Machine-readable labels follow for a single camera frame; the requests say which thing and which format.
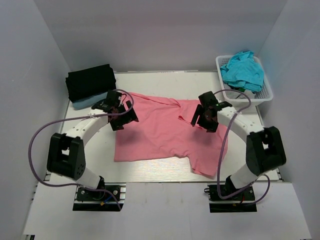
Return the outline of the pink t-shirt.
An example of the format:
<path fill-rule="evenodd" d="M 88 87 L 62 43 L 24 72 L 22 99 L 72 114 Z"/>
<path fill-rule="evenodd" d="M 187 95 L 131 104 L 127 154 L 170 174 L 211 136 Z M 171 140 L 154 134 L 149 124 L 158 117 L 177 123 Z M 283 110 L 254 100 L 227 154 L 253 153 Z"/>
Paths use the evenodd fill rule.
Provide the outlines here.
<path fill-rule="evenodd" d="M 116 132 L 115 162 L 134 162 L 171 157 L 188 158 L 194 173 L 213 177 L 217 173 L 226 126 L 216 132 L 191 125 L 199 100 L 131 94 L 138 121 Z"/>

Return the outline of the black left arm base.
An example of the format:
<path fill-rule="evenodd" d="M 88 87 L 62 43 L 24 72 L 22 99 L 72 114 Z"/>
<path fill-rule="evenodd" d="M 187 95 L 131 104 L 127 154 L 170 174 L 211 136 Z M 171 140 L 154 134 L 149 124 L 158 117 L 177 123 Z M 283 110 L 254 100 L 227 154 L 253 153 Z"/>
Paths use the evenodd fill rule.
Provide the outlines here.
<path fill-rule="evenodd" d="M 98 189 L 92 191 L 83 186 L 76 189 L 72 210 L 74 212 L 120 212 L 126 197 L 126 183 L 105 183 L 100 176 Z"/>

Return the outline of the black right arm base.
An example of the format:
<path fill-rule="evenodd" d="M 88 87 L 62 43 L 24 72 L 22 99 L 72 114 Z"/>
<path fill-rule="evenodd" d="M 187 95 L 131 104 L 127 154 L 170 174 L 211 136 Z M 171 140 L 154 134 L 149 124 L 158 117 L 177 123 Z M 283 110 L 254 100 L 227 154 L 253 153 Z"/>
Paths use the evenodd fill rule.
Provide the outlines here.
<path fill-rule="evenodd" d="M 217 184 L 209 184 L 203 192 L 208 196 L 210 213 L 257 212 L 256 196 L 252 186 L 227 199 L 219 197 Z"/>

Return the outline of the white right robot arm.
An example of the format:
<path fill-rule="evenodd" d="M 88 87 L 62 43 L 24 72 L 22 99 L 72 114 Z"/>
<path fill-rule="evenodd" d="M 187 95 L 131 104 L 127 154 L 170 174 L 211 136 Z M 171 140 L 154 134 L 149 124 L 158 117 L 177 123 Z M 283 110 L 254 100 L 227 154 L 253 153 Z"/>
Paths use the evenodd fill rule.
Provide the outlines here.
<path fill-rule="evenodd" d="M 211 91 L 201 94 L 198 99 L 200 103 L 192 117 L 192 126 L 199 125 L 208 133 L 214 133 L 219 125 L 224 125 L 227 133 L 235 133 L 246 146 L 245 164 L 225 180 L 226 195 L 222 195 L 221 187 L 217 186 L 220 199 L 238 199 L 259 177 L 286 163 L 280 131 L 274 126 L 253 123 L 242 114 L 251 106 L 250 98 L 239 110 L 227 101 L 219 102 Z"/>

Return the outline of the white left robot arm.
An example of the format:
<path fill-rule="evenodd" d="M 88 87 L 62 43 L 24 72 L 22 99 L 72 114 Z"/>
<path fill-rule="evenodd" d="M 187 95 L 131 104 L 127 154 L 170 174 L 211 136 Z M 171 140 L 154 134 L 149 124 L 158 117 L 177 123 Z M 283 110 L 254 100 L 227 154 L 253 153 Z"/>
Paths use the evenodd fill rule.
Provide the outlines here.
<path fill-rule="evenodd" d="M 101 176 L 86 167 L 85 146 L 106 125 L 120 131 L 124 125 L 138 122 L 134 110 L 134 98 L 121 89 L 110 90 L 106 98 L 96 102 L 87 115 L 66 118 L 63 121 L 80 122 L 64 133 L 52 135 L 49 144 L 47 170 L 74 181 L 77 186 L 88 189 L 94 199 L 105 196 L 106 187 Z"/>

